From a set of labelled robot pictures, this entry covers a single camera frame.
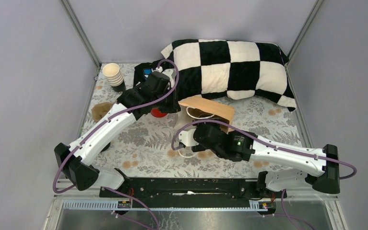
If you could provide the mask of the stack of paper cups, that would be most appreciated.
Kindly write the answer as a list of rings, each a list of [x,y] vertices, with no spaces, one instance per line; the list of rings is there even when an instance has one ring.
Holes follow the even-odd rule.
[[[123,92],[126,90],[124,75],[120,70],[120,66],[116,63],[108,63],[104,65],[102,73],[106,81],[115,92]]]

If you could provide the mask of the white brown paper bag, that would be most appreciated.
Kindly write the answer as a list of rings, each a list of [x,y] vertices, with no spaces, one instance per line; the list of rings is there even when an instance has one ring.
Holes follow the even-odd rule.
[[[200,96],[183,99],[178,104],[180,105],[181,111],[178,113],[178,120],[174,126],[174,129],[177,131],[190,122],[205,119],[218,120],[231,125],[235,114],[234,107],[208,100]],[[195,145],[192,144],[197,144],[194,140],[190,140],[195,132],[194,129],[195,125],[190,125],[189,127],[184,128],[184,131],[180,132],[178,136],[179,140],[182,140],[183,137],[183,143],[185,146],[183,149],[184,154],[190,153],[186,152],[186,147],[193,147]],[[187,159],[196,156],[194,150],[192,150],[192,153],[192,155],[183,155],[182,152],[178,150],[178,154]]]

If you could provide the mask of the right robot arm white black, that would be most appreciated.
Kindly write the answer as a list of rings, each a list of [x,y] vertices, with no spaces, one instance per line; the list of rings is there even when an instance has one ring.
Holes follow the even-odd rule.
[[[288,167],[286,171],[259,173],[255,190],[262,197],[308,187],[325,194],[340,193],[339,154],[332,144],[316,149],[296,147],[211,119],[186,124],[175,133],[172,143],[178,143],[174,150],[199,147],[233,162],[267,161]]]

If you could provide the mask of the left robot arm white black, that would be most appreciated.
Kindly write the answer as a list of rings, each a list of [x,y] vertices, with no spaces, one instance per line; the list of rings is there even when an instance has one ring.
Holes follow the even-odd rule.
[[[54,148],[59,166],[72,183],[71,188],[79,191],[93,185],[110,187],[118,197],[129,192],[129,184],[118,170],[109,170],[92,163],[97,155],[125,128],[136,122],[154,108],[177,106],[173,92],[178,85],[176,69],[154,71],[142,83],[124,91],[109,112],[87,133],[66,145],[59,143]]]

